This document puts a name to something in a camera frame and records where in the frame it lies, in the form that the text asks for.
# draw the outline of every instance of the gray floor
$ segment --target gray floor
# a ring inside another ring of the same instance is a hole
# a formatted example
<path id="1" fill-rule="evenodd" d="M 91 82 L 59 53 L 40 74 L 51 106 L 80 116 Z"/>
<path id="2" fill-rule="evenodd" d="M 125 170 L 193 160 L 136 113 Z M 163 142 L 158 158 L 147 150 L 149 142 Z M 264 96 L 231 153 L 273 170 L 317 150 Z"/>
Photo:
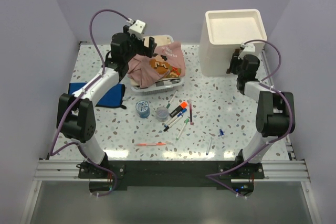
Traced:
<path id="1" fill-rule="evenodd" d="M 86 182 L 44 182 L 32 223 L 311 223 L 300 183 L 257 183 L 247 200 L 215 188 L 133 187 L 90 196 Z"/>

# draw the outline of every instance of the pink fabric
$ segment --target pink fabric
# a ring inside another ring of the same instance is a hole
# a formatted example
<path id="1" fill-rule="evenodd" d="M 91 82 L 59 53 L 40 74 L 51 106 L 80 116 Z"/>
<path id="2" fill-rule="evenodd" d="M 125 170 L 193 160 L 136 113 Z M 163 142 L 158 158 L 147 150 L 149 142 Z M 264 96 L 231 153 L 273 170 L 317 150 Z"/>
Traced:
<path id="1" fill-rule="evenodd" d="M 147 88 L 161 78 L 185 76 L 185 63 L 180 42 L 156 47 L 154 56 L 136 55 L 129 63 L 128 77 L 140 88 Z"/>

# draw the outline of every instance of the white bin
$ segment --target white bin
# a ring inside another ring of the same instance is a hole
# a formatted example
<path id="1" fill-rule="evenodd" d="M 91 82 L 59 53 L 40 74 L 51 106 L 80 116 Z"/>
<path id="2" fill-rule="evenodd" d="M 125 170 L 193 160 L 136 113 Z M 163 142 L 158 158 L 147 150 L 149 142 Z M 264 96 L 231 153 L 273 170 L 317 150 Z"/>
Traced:
<path id="1" fill-rule="evenodd" d="M 251 39 L 267 40 L 260 12 L 256 9 L 210 10 L 205 13 L 200 50 L 202 74 L 224 76 L 236 48 Z M 256 55 L 264 47 L 255 42 Z"/>

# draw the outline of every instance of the white speckled tabletop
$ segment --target white speckled tabletop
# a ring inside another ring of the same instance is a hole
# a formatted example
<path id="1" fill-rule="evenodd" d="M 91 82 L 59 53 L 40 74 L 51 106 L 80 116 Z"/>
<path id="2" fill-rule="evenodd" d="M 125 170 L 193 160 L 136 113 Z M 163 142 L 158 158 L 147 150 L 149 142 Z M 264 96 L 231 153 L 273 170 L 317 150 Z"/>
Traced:
<path id="1" fill-rule="evenodd" d="M 110 45 L 100 45 L 103 55 Z M 172 111 L 180 102 L 192 99 L 193 126 L 187 125 L 182 137 L 176 141 L 180 120 L 168 132 L 163 132 L 163 125 L 155 118 L 155 109 L 166 106 L 174 94 L 173 91 L 138 95 L 130 89 L 130 80 L 125 77 L 126 92 L 122 108 L 95 108 L 97 121 L 96 138 L 108 154 L 109 160 L 233 160 L 241 148 L 244 148 L 256 132 L 255 116 L 257 103 L 243 96 L 236 89 L 236 76 L 205 77 L 201 73 L 198 60 L 198 45 L 182 45 L 186 63 L 185 83 L 179 91 Z M 100 69 L 97 52 L 92 45 L 82 44 L 72 74 L 71 82 L 88 82 Z M 265 77 L 264 64 L 261 62 L 257 78 Z M 146 100 L 150 104 L 151 115 L 141 119 L 135 111 L 135 103 Z M 219 137 L 219 129 L 225 137 Z M 211 149 L 206 155 L 210 138 Z M 56 148 L 69 142 L 59 136 Z M 166 146 L 138 147 L 138 143 L 166 143 Z M 70 146 L 50 159 L 81 160 L 77 148 Z M 284 140 L 275 143 L 264 156 L 264 160 L 289 160 Z"/>

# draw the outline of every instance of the red pen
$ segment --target red pen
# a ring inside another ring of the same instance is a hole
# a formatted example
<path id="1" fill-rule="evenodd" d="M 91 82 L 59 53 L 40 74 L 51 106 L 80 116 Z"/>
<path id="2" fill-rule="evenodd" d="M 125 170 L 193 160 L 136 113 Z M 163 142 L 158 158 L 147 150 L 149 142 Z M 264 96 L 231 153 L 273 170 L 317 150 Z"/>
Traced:
<path id="1" fill-rule="evenodd" d="M 165 143 L 153 143 L 153 144 L 136 144 L 136 146 L 162 146 L 166 145 Z"/>

